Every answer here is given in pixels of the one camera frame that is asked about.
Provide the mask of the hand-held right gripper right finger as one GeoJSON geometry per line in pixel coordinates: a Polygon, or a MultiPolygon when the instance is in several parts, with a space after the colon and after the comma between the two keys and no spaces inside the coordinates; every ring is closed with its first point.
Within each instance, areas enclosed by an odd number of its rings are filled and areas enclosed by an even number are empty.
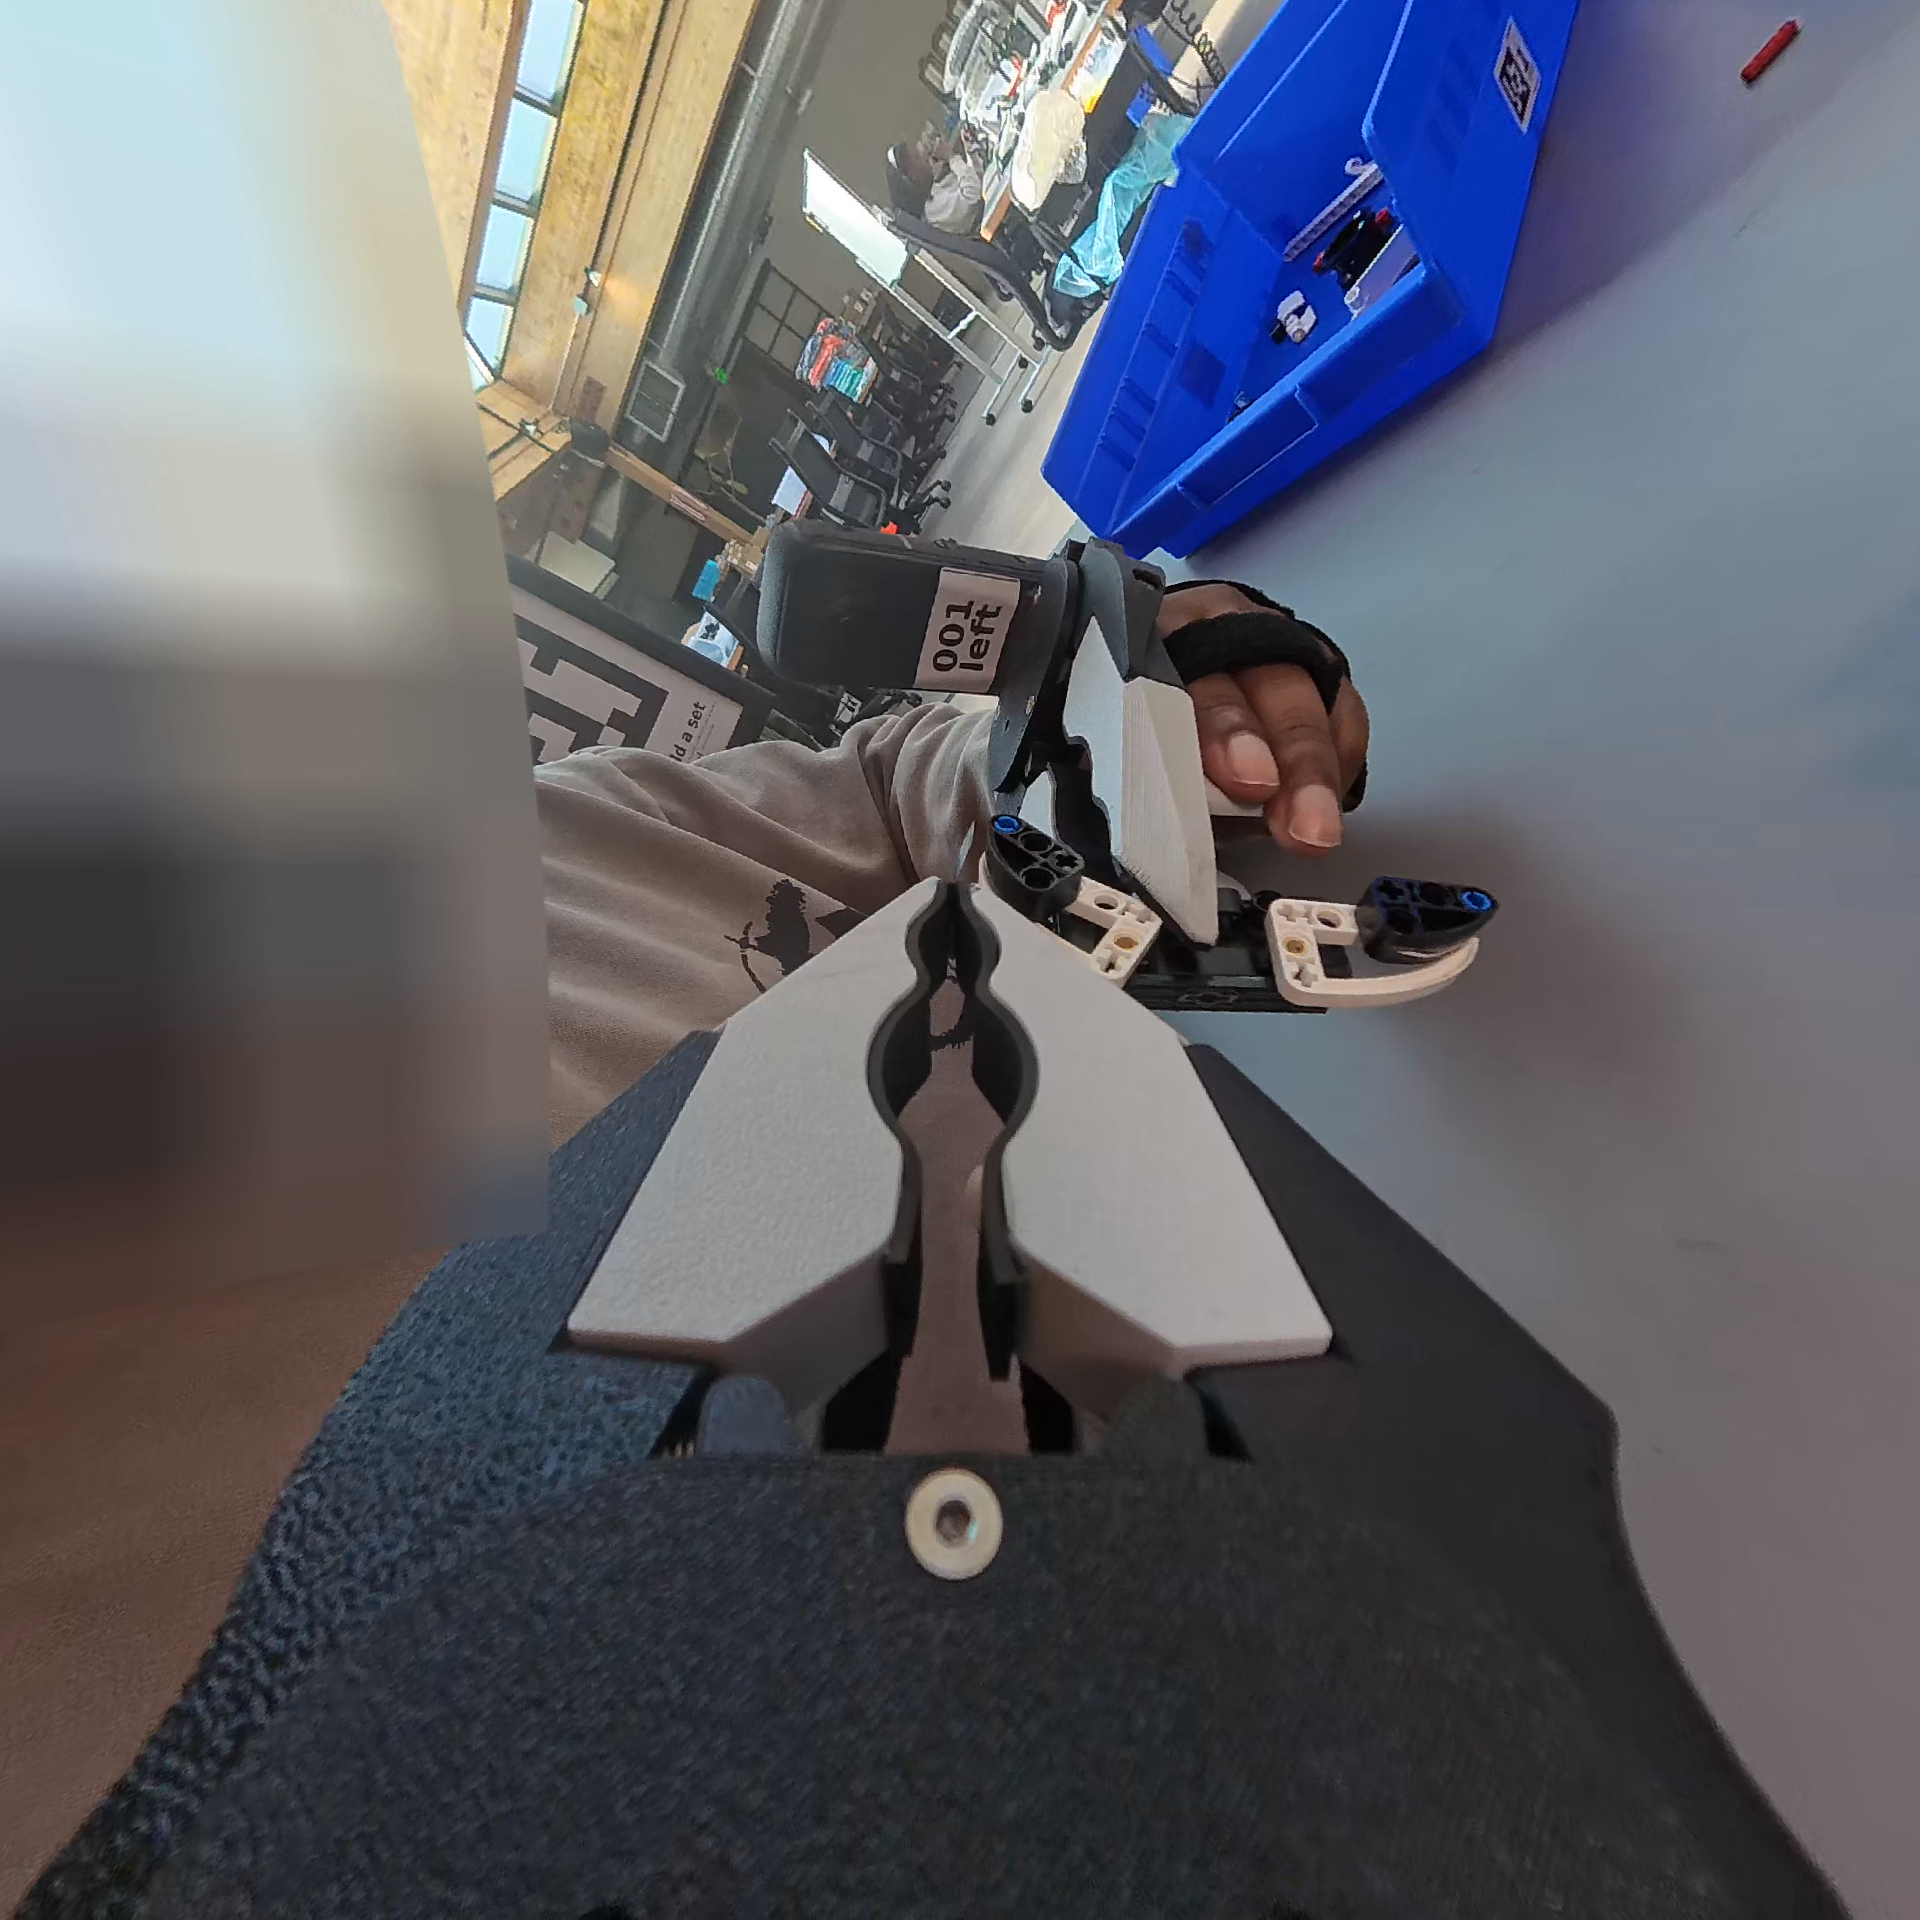
{"type": "Polygon", "coordinates": [[[1315,1360],[1315,1302],[1186,1045],[987,889],[952,893],[972,1081],[999,1130],[978,1189],[978,1323],[1109,1421],[1151,1379],[1315,1360]]]}

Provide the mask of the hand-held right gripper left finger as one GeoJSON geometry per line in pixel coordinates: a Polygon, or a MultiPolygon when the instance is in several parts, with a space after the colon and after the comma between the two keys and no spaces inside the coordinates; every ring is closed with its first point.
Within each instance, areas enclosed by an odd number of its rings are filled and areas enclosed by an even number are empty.
{"type": "Polygon", "coordinates": [[[921,883],[738,1011],[566,1324],[580,1350],[757,1376],[792,1413],[914,1350],[928,1077],[952,884],[921,883]]]}

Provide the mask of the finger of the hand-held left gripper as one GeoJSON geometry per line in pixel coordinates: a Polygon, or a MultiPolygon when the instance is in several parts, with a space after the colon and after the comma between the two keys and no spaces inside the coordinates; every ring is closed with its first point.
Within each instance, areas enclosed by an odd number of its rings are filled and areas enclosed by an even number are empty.
{"type": "Polygon", "coordinates": [[[1064,735],[1086,751],[1109,856],[1198,949],[1220,935],[1213,817],[1184,685],[1121,674],[1101,623],[1073,651],[1064,735]]]}

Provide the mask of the black white arch brick assembly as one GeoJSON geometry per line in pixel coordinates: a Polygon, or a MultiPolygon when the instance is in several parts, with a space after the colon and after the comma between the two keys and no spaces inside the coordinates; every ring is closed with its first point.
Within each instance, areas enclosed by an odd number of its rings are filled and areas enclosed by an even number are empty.
{"type": "Polygon", "coordinates": [[[1201,945],[1010,813],[995,819],[972,876],[1158,1015],[1410,1005],[1465,976],[1496,916],[1487,890],[1410,876],[1373,879],[1356,904],[1232,883],[1216,897],[1213,943],[1201,945]]]}

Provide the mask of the person's left forearm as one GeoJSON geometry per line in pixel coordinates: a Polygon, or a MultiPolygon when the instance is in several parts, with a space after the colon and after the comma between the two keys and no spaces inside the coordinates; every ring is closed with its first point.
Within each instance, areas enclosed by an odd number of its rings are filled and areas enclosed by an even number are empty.
{"type": "Polygon", "coordinates": [[[875,911],[914,883],[969,876],[995,817],[991,732],[984,713],[923,706],[853,722],[829,751],[757,742],[727,776],[803,849],[793,876],[875,911]]]}

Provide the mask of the person's left hand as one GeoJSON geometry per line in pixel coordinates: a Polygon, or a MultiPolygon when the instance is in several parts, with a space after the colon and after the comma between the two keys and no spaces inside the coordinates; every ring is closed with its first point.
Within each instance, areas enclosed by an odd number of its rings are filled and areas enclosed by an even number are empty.
{"type": "Polygon", "coordinates": [[[1286,853],[1334,853],[1370,747],[1346,655],[1292,608],[1221,581],[1167,588],[1157,639],[1191,698],[1210,786],[1259,806],[1286,853]]]}

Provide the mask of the black white printed sign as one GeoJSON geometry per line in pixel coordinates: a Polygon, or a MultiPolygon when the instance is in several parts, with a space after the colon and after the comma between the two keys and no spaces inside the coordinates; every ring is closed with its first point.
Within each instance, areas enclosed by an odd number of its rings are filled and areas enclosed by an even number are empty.
{"type": "Polygon", "coordinates": [[[509,558],[533,764],[643,751],[691,764],[760,742],[774,698],[540,567],[509,558]]]}

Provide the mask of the beige printed sweatshirt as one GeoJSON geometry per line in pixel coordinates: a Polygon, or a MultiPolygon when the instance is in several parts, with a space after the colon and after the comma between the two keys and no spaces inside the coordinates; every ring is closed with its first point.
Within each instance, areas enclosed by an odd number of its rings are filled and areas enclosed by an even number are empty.
{"type": "Polygon", "coordinates": [[[535,769],[551,1145],[921,884],[859,911],[793,876],[803,849],[727,776],[746,747],[691,764],[588,751],[535,769]]]}

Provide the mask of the labelled blue plastic bin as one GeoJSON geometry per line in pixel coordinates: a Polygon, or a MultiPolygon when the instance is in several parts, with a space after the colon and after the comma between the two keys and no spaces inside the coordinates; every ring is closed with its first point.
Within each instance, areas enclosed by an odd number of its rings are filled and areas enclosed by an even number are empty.
{"type": "Polygon", "coordinates": [[[1286,3],[1149,207],[1044,478],[1105,542],[1186,558],[1451,379],[1496,332],[1574,3],[1286,3]],[[1419,266],[1351,317],[1286,243],[1382,169],[1419,266]],[[1275,343],[1279,302],[1315,309],[1275,343]]]}

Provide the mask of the white board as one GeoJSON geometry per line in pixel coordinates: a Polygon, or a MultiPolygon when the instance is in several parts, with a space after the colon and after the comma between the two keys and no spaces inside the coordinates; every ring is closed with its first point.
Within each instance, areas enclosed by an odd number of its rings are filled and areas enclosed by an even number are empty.
{"type": "Polygon", "coordinates": [[[804,224],[827,233],[881,291],[904,291],[914,249],[881,210],[842,185],[809,148],[803,152],[804,224]]]}

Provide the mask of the teal plastic cover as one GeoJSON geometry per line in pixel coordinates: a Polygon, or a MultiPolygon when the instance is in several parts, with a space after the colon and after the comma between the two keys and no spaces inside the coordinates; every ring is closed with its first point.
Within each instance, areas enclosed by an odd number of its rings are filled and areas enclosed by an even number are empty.
{"type": "Polygon", "coordinates": [[[1179,180],[1179,147],[1191,117],[1151,107],[1125,154],[1098,187],[1090,225],[1061,257],[1048,298],[1057,302],[1090,302],[1105,298],[1125,271],[1125,233],[1140,225],[1142,210],[1179,180]]]}

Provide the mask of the cluttered background worktable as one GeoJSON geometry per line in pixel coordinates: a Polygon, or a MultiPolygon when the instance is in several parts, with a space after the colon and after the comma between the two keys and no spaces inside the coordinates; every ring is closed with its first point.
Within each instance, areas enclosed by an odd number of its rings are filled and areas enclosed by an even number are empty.
{"type": "Polygon", "coordinates": [[[1179,140],[1224,76],[1206,3],[951,3],[923,60],[945,121],[884,158],[890,205],[930,229],[1065,233],[1138,147],[1179,140]]]}

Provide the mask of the row of skylight windows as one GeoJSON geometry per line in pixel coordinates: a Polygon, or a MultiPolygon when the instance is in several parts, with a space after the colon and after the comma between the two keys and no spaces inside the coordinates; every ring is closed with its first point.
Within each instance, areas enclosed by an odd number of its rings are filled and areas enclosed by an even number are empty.
{"type": "Polygon", "coordinates": [[[531,3],[525,15],[477,233],[474,288],[465,312],[467,371],[474,393],[498,385],[506,371],[584,15],[584,3],[531,3]]]}

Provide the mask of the grey brick beam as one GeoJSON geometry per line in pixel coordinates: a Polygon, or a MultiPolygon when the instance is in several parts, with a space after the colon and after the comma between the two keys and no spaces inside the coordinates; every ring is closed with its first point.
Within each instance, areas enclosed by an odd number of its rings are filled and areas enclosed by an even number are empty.
{"type": "Polygon", "coordinates": [[[1382,169],[1370,161],[1348,161],[1348,187],[1334,195],[1319,214],[1308,220],[1282,249],[1282,262],[1297,262],[1309,253],[1333,229],[1340,229],[1382,185],[1382,169]]]}

